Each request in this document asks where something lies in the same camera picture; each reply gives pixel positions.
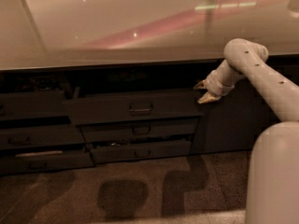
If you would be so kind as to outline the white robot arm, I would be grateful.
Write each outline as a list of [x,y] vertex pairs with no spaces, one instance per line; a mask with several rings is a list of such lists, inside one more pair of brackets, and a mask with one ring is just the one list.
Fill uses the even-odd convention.
[[246,224],[299,224],[299,86],[268,66],[268,49],[236,38],[224,60],[197,90],[206,104],[227,95],[245,77],[278,118],[257,138],[250,156]]

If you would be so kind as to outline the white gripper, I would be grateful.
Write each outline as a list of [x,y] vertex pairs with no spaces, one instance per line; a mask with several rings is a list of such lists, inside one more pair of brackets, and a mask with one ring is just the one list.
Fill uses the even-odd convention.
[[224,60],[217,69],[213,70],[206,77],[206,80],[199,81],[193,87],[195,91],[207,89],[207,92],[197,100],[197,103],[202,105],[219,101],[222,96],[227,95],[235,87],[235,84],[244,77],[243,74],[235,70]]

